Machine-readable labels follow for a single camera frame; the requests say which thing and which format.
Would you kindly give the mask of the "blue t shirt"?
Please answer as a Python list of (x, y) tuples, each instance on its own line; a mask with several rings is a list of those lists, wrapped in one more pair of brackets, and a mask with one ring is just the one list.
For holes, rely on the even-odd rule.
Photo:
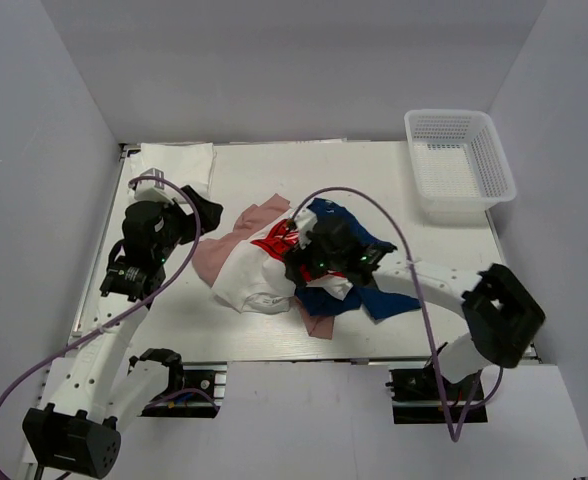
[[(351, 212), (335, 202), (315, 198), (308, 205), (308, 209), (318, 219), (333, 214), (344, 219), (348, 223), (350, 231), (361, 243), (390, 245), (389, 242), (379, 240), (371, 235)], [(333, 297), (324, 288), (311, 286), (297, 288), (295, 297), (302, 303), (310, 316), (336, 316), (363, 307), (370, 318), (378, 322), (395, 315), (421, 309), (419, 301), (413, 297), (359, 286), (351, 287), (343, 300)]]

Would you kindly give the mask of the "white red t shirt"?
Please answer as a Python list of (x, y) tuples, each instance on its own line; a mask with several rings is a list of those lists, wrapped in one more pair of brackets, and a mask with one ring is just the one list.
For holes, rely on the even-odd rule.
[(245, 239), (232, 232), (215, 240), (206, 255), (219, 262), (213, 292), (239, 313), (289, 311), (296, 286), (285, 277), (283, 255), (297, 240), (298, 231), (287, 228), (285, 215)]

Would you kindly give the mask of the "pink t shirt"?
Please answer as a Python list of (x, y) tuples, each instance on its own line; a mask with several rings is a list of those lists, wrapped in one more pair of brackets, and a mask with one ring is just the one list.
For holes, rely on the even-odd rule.
[(233, 310), (276, 315), (295, 307), (309, 336), (330, 340), (334, 318), (310, 315), (295, 298), (295, 285), (285, 277), (283, 262), (254, 243), (265, 240), (290, 211), (290, 202), (278, 194), (260, 205), (250, 205), (231, 232), (219, 239), (201, 240), (191, 264), (198, 277)]

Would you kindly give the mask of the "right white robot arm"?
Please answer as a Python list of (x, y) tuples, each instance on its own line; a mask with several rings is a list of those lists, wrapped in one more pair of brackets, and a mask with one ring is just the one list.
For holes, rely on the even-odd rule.
[(427, 390), (440, 399), (488, 366), (516, 368), (545, 321), (542, 308), (507, 266), (468, 271), (410, 260), (392, 244), (359, 239), (335, 215), (305, 228), (286, 250), (284, 263), (287, 278), (298, 286), (338, 273), (355, 287), (412, 296), (463, 318), (467, 333), (447, 344), (425, 374)]

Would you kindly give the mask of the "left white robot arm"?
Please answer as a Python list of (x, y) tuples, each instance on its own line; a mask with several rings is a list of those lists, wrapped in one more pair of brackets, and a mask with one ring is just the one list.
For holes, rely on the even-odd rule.
[(185, 382), (180, 354), (164, 348), (132, 357), (125, 378), (117, 378), (136, 330), (170, 281), (166, 261), (178, 246), (195, 246), (220, 223), (222, 205), (189, 186), (181, 192), (190, 213), (172, 198), (136, 201), (126, 208), (88, 339), (77, 345), (70, 370), (47, 404), (30, 409), (23, 420), (40, 470), (105, 478), (134, 418), (193, 390)]

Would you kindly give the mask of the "folded white t shirt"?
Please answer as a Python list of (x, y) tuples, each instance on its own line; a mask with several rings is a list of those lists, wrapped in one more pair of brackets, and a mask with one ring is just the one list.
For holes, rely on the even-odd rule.
[(142, 143), (140, 152), (131, 157), (130, 172), (132, 177), (156, 175), (166, 178), (180, 188), (189, 186), (208, 199), (214, 164), (212, 143)]

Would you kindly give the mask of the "white plastic basket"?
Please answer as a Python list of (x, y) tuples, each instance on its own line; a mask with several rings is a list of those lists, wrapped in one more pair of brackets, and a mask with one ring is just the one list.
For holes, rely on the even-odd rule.
[(488, 114), (418, 109), (405, 114), (404, 124), (425, 212), (476, 214), (515, 199), (513, 175)]

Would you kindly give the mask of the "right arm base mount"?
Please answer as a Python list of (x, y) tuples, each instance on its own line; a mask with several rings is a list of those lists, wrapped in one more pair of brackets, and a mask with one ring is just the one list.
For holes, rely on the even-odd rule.
[[(465, 416), (466, 423), (486, 423), (486, 407), (481, 406), (485, 398), (483, 387), (474, 387), (475, 375), (469, 375), (457, 384), (444, 381), (445, 397), (454, 426), (463, 413), (471, 392), (471, 407)], [(403, 368), (390, 371), (386, 387), (392, 396), (392, 415), (396, 425), (445, 424), (446, 418), (440, 400), (432, 368)]]

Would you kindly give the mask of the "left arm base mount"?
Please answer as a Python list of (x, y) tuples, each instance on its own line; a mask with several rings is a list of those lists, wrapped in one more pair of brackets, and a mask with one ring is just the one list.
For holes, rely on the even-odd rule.
[(184, 364), (182, 382), (155, 397), (164, 402), (148, 406), (141, 417), (215, 418), (222, 406), (227, 370), (226, 364)]

